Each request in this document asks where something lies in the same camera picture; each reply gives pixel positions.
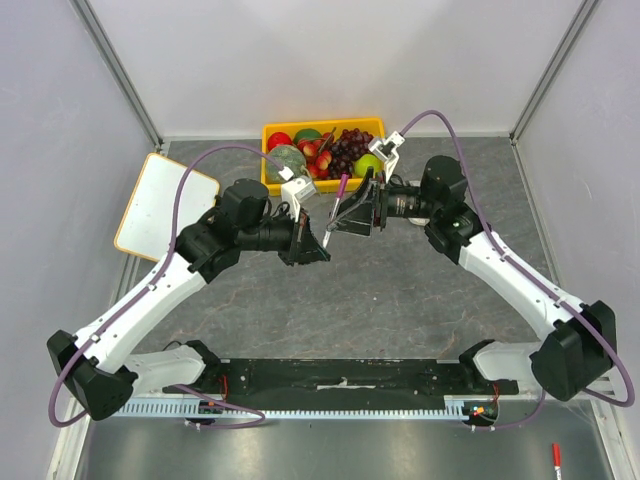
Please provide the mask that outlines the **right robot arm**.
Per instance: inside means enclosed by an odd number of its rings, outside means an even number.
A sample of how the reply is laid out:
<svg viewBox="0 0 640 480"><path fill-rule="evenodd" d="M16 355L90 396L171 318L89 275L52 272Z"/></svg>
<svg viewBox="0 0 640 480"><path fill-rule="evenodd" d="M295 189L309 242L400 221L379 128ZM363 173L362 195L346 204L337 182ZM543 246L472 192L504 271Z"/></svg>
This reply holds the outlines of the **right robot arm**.
<svg viewBox="0 0 640 480"><path fill-rule="evenodd" d="M520 346L481 342L472 360L458 368L460 386L477 394L494 380L534 380L551 397L568 401L613 367L615 314L603 301L586 304L563 291L497 233L486 231L465 201L467 186L460 163L448 156L429 159L417 186L401 183L398 176L384 181L368 171L341 202L330 228L368 236L390 218L424 220L430 245L489 285L538 338Z"/></svg>

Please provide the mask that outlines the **yellow framed whiteboard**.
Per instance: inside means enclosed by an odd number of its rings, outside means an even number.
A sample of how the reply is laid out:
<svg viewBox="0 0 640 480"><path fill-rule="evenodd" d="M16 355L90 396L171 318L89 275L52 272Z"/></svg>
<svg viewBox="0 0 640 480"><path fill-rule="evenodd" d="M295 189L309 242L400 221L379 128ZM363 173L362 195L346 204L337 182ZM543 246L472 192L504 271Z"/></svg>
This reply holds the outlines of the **yellow framed whiteboard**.
<svg viewBox="0 0 640 480"><path fill-rule="evenodd" d="M186 167L157 153L147 156L114 237L114 247L158 261L169 249L177 187ZM216 179L196 170L183 187L177 228L194 222L213 206L219 193Z"/></svg>

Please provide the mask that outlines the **white marker with magenta cap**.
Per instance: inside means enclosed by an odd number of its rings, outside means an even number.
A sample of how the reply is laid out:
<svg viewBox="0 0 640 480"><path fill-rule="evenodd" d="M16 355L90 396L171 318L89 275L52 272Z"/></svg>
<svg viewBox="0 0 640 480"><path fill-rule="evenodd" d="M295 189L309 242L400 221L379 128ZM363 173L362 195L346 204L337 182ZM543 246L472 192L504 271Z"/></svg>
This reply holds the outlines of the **white marker with magenta cap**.
<svg viewBox="0 0 640 480"><path fill-rule="evenodd" d="M332 209L330 211L329 214L329 222L325 228L325 234L322 240L322 246L324 248L326 248L329 244L330 241L330 237L331 237L331 230L329 228L330 224L335 220L336 216L337 216L337 212L339 209L339 205L341 203L341 200L344 196L345 190L346 190L346 186L348 184L348 180L349 180L349 175L347 173L343 173L340 177L340 183L339 183L339 187L338 190L336 192L336 196L333 202L333 206Z"/></svg>

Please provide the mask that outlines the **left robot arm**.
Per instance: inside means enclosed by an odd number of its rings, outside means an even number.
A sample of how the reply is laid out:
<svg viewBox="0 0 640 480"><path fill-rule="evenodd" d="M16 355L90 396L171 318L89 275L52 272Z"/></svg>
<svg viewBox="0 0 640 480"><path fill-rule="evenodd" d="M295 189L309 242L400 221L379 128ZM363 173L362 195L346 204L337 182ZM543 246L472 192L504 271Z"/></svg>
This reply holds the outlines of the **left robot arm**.
<svg viewBox="0 0 640 480"><path fill-rule="evenodd" d="M299 177L282 185L282 202L272 207L268 189L256 180L226 188L196 222L172 230L168 252L108 312L74 334L59 330L47 340L58 376L54 388L67 388L96 421L138 393L179 384L211 392L219 382L219 360L202 342L145 355L134 348L244 251L274 252L287 266L329 260L303 207L315 193L314 183Z"/></svg>

